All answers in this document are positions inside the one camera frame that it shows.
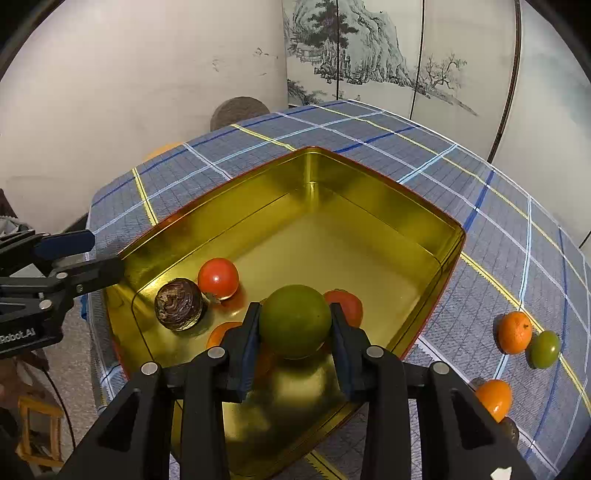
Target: landscape painting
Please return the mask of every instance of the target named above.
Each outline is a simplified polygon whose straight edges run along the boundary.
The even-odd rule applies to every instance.
[[[352,98],[409,116],[416,89],[475,114],[454,94],[467,60],[430,55],[417,72],[421,2],[338,0],[338,9],[336,0],[284,0],[290,103]]]

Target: blue checkered tablecloth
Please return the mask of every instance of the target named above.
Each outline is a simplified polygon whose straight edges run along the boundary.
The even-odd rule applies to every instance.
[[[318,145],[404,183],[457,219],[467,240],[453,276],[407,361],[443,360],[466,382],[501,378],[513,390],[509,416],[519,451],[540,479],[568,461],[591,423],[587,382],[591,270],[568,234],[524,189],[453,141],[377,107],[339,100],[270,113],[195,138],[100,189],[87,227],[90,258],[117,253],[195,197],[289,150]],[[562,340],[560,362],[531,370],[524,355],[495,345],[496,316],[524,309]],[[96,402],[125,383],[100,292],[89,297]],[[411,402],[413,478],[421,478],[420,434]],[[366,410],[314,451],[359,478]],[[322,478],[308,455],[277,478]]]

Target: tangerine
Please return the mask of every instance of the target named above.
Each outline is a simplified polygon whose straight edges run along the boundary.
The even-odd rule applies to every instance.
[[[240,325],[242,325],[242,322],[225,322],[219,324],[209,334],[209,338],[205,344],[205,350],[209,350],[213,346],[220,346],[222,344],[223,336],[226,335],[226,332],[230,328],[239,327]]]
[[[523,312],[509,312],[499,324],[499,345],[510,355],[525,351],[530,344],[531,335],[530,319]]]
[[[474,393],[497,422],[509,413],[512,394],[507,382],[497,379],[489,380],[478,387]]]
[[[220,346],[226,332],[232,328],[239,327],[240,325],[242,325],[242,322],[225,322],[215,327],[207,339],[205,350],[209,350],[213,346]],[[256,359],[255,380],[258,380],[267,374],[273,366],[274,358],[273,352],[271,352],[266,344],[262,343]]]

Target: tomato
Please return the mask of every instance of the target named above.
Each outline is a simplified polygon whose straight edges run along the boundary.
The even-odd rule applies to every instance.
[[[363,319],[363,304],[355,295],[346,290],[330,290],[324,294],[324,299],[329,305],[331,303],[340,303],[343,309],[347,323],[352,327],[358,328]]]
[[[212,258],[199,270],[197,285],[209,300],[215,303],[226,300],[238,290],[238,270],[226,258]]]

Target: green fruit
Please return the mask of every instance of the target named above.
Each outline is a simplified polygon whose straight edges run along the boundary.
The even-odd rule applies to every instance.
[[[545,330],[531,341],[531,362],[536,368],[548,368],[558,358],[560,339],[551,330]]]
[[[517,446],[519,443],[519,429],[517,428],[515,422],[509,417],[505,417],[499,422],[499,425],[501,426],[503,432],[505,432],[505,434],[509,437],[511,443]]]
[[[283,358],[313,354],[329,334],[330,308],[324,297],[305,285],[287,285],[275,290],[261,307],[261,338]]]

